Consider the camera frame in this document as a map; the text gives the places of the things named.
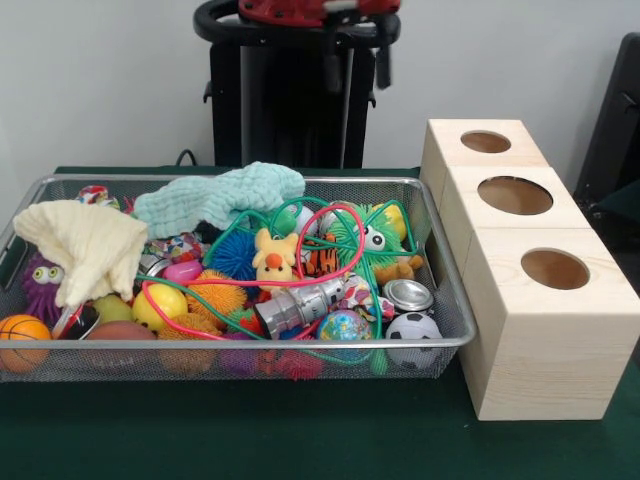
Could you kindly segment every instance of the wooden box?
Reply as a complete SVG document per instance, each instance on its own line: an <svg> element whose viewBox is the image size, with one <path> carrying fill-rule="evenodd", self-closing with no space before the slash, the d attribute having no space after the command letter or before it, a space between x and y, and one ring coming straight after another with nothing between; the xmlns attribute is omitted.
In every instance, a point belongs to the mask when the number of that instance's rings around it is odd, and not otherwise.
<svg viewBox="0 0 640 480"><path fill-rule="evenodd" d="M520 120L429 120L420 179L438 208L454 166L548 165Z"/></svg>
<svg viewBox="0 0 640 480"><path fill-rule="evenodd" d="M480 420L600 419L640 334L640 300L590 229L475 230L461 350Z"/></svg>
<svg viewBox="0 0 640 480"><path fill-rule="evenodd" d="M551 167L449 167L440 217L460 273L477 228L590 228Z"/></svg>

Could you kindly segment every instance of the metal basket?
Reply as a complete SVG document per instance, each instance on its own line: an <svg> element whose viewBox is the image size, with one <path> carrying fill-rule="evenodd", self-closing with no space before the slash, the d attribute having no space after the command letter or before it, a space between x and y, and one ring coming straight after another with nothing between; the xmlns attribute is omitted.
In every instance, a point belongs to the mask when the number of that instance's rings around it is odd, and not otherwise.
<svg viewBox="0 0 640 480"><path fill-rule="evenodd" d="M18 211L32 203L75 198L87 185L104 185L119 200L153 192L175 177L55 175L33 185ZM475 320L431 193L422 182L410 178L309 177L306 194L327 201L378 204L396 199L404 205L426 266L418 281L434 292L432 316L442 333L438 340L324 341L39 341L0 340L2 352L18 354L48 350L46 360L29 373L0 371L0 381L113 381L113 380L218 380L305 378L437 378L458 347L471 341ZM33 247L24 246L9 225L0 237L0 318L20 313L26 299L20 282L25 258ZM395 363L390 349L402 349L403 362ZM342 365L319 360L314 354L348 358ZM430 360L425 366L425 355Z"/></svg>

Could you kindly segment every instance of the circular hole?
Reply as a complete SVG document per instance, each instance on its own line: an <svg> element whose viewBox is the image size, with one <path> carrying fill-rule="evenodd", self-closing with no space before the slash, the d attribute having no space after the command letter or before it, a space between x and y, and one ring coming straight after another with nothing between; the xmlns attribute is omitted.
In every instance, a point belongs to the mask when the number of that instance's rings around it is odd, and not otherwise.
<svg viewBox="0 0 640 480"><path fill-rule="evenodd" d="M557 290L575 290L589 282L586 265L559 250L532 250L522 257L521 264L533 280Z"/></svg>
<svg viewBox="0 0 640 480"><path fill-rule="evenodd" d="M507 137L494 132L467 132L460 140L467 148L481 153L502 153L511 148Z"/></svg>
<svg viewBox="0 0 640 480"><path fill-rule="evenodd" d="M488 178L478 195L493 208L516 215L539 215L553 206L553 197L537 183L518 177Z"/></svg>

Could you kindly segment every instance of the mint green washcloth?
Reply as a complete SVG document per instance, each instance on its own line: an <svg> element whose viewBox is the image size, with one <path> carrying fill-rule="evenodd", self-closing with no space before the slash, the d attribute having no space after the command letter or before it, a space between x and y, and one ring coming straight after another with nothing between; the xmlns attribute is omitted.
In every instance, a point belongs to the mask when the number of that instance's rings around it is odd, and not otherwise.
<svg viewBox="0 0 640 480"><path fill-rule="evenodd" d="M243 210L261 213L304 194L304 178L282 165L255 162L217 177L182 177L136 200L149 239L192 232L201 221L225 230Z"/></svg>

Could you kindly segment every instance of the wooden cube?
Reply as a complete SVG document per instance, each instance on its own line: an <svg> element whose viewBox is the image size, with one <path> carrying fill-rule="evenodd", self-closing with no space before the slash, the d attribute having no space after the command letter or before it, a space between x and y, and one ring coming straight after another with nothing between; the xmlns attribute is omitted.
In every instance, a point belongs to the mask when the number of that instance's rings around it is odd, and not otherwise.
<svg viewBox="0 0 640 480"><path fill-rule="evenodd" d="M429 120L420 179L440 208L454 166L548 166L520 120Z"/></svg>
<svg viewBox="0 0 640 480"><path fill-rule="evenodd" d="M590 228L551 167L449 167L440 217L460 273L477 228Z"/></svg>
<svg viewBox="0 0 640 480"><path fill-rule="evenodd" d="M640 334L640 300L590 229L483 229L461 361L480 420L600 419Z"/></svg>

